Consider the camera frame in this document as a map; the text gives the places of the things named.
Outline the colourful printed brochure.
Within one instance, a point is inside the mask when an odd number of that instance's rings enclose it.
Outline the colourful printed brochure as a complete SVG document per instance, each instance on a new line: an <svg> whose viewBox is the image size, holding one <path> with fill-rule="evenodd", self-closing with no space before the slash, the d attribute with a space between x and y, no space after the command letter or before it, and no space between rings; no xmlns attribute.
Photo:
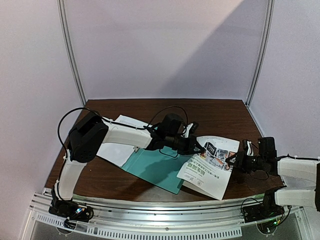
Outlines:
<svg viewBox="0 0 320 240"><path fill-rule="evenodd" d="M179 170L183 186L221 201L224 198L233 167L226 159L238 150L240 142L219 136L200 136L197 141L205 152L194 154Z"/></svg>

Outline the teal file folder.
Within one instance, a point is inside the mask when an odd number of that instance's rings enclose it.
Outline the teal file folder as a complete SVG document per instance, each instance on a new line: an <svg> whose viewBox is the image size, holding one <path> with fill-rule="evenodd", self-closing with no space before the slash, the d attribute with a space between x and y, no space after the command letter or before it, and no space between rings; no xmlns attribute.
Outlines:
<svg viewBox="0 0 320 240"><path fill-rule="evenodd" d="M177 175L190 158L190 155L179 155L169 147L155 151L139 149L131 154L121 169L172 194L178 194L184 180Z"/></svg>

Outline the metal folder clip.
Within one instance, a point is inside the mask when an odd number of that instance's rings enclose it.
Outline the metal folder clip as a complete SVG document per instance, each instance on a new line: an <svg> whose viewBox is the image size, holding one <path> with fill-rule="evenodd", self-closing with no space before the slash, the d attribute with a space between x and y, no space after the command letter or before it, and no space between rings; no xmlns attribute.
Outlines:
<svg viewBox="0 0 320 240"><path fill-rule="evenodd" d="M139 149L140 149L139 147L135 146L134 147L134 152L137 153L139 151Z"/></svg>

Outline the white printed text sheets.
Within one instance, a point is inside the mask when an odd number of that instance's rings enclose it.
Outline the white printed text sheets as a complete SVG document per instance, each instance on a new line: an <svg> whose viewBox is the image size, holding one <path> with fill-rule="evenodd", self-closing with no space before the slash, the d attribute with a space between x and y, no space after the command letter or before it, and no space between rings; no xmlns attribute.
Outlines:
<svg viewBox="0 0 320 240"><path fill-rule="evenodd" d="M143 127L147 125L146 122L124 115L119 115L115 122L134 127ZM121 168L134 153L135 148L136 147L132 145L103 143L97 152L97 156Z"/></svg>

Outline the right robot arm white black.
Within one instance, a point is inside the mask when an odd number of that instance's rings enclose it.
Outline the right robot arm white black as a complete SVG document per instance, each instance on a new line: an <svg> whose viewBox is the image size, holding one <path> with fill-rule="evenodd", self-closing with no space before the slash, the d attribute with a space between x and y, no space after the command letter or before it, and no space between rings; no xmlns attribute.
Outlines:
<svg viewBox="0 0 320 240"><path fill-rule="evenodd" d="M275 139L258 139L258 154L254 155L252 143L243 140L243 150L228 157L230 166L250 174L255 171L266 172L270 176L292 177L314 183L309 188L298 189L278 186L264 193L263 201L253 207L244 207L242 212L252 219L270 218L284 212L284 206L297 206L320 210L320 160L318 158L277 156Z"/></svg>

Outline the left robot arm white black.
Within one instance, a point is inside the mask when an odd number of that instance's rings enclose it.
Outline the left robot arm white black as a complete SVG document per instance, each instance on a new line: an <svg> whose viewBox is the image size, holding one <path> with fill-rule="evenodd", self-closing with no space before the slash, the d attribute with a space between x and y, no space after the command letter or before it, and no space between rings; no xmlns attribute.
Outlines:
<svg viewBox="0 0 320 240"><path fill-rule="evenodd" d="M105 119L96 112L89 112L68 133L68 145L64 145L64 163L51 193L55 209L63 216L74 213L70 202L83 168L92 161L102 144L112 143L138 147L147 151L169 147L179 155L203 153L204 147L196 136L184 136L179 132L187 123L177 114L169 113L153 126L134 127Z"/></svg>

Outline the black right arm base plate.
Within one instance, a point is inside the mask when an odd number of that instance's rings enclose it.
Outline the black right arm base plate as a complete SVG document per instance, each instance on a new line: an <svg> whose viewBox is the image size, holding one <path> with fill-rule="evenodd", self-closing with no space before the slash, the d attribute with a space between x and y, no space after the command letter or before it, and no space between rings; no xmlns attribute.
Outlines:
<svg viewBox="0 0 320 240"><path fill-rule="evenodd" d="M284 207L276 205L273 202L258 202L252 205L242 205L240 211L245 223L270 220L275 219L277 216L283 217L285 215Z"/></svg>

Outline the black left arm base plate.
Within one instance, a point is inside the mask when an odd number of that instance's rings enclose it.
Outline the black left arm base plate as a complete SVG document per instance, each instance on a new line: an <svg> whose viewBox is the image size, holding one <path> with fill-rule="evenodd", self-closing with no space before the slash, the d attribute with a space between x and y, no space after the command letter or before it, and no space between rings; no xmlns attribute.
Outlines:
<svg viewBox="0 0 320 240"><path fill-rule="evenodd" d="M53 199L48 212L71 221L88 223L94 216L94 210L86 203L78 203L72 200Z"/></svg>

